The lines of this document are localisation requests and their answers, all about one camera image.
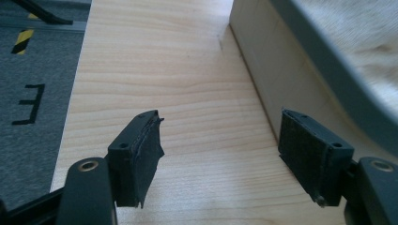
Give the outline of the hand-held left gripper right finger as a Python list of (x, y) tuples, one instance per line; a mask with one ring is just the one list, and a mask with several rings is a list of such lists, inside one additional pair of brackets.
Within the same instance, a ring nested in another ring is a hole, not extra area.
[(282, 110), (280, 158), (319, 206), (338, 206), (339, 180), (354, 148), (312, 117)]

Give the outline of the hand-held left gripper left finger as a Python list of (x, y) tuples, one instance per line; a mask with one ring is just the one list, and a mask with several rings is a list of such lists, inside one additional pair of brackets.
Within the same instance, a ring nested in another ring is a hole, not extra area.
[(159, 160), (164, 156), (162, 121), (157, 110), (140, 113), (108, 146), (107, 162), (118, 207), (144, 207)]

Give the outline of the grey tray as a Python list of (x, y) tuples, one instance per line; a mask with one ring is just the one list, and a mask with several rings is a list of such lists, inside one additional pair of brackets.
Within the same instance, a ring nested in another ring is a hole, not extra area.
[(398, 157), (398, 116), (380, 103), (360, 80), (298, 0), (270, 0), (308, 54), (345, 112), (366, 135), (384, 150)]

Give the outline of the beige wooden box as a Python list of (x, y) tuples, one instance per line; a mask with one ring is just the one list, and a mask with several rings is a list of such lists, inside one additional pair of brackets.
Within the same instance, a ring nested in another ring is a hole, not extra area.
[(352, 121), (270, 0), (234, 0), (230, 26), (273, 132), (281, 129), (282, 110), (293, 110), (352, 144), (357, 158), (398, 164)]

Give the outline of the white fluffy cloth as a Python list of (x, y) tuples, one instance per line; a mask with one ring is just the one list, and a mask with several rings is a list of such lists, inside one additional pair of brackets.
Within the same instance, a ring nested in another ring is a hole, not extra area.
[(297, 0), (398, 117), (398, 0)]

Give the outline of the black stand leg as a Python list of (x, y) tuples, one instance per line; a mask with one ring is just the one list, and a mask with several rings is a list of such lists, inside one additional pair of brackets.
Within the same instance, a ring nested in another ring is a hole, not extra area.
[(13, 3), (17, 4), (21, 8), (27, 10), (29, 13), (35, 15), (42, 21), (48, 24), (66, 24), (72, 25), (72, 20), (62, 19), (60, 17), (55, 16), (51, 12), (47, 11), (33, 0), (11, 0)]

